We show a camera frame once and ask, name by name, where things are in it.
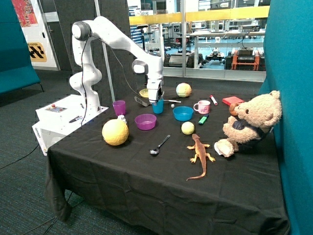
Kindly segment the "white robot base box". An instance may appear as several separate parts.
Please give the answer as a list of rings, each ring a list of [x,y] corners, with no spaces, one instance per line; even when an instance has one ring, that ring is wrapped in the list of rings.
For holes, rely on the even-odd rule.
[[[49,147],[94,119],[108,107],[86,110],[81,95],[71,94],[36,110],[39,121],[32,126],[43,154]]]

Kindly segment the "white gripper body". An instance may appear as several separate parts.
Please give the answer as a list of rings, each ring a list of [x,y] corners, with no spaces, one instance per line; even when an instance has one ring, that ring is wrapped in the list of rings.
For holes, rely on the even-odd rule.
[[[162,95],[162,80],[148,79],[147,82],[148,99],[150,102],[158,102],[159,97]]]

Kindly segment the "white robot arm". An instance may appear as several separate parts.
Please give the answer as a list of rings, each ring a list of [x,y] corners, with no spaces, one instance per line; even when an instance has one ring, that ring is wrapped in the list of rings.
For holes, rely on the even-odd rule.
[[[71,31],[74,61],[82,70],[74,74],[69,82],[71,87],[82,96],[88,112],[97,112],[101,109],[99,95],[92,88],[102,79],[102,73],[96,67],[97,61],[93,59],[93,52],[103,57],[100,44],[131,53],[135,57],[132,62],[133,72],[144,74],[148,78],[149,102],[159,102],[163,95],[163,59],[160,55],[143,50],[103,16],[96,17],[94,20],[75,22]]]

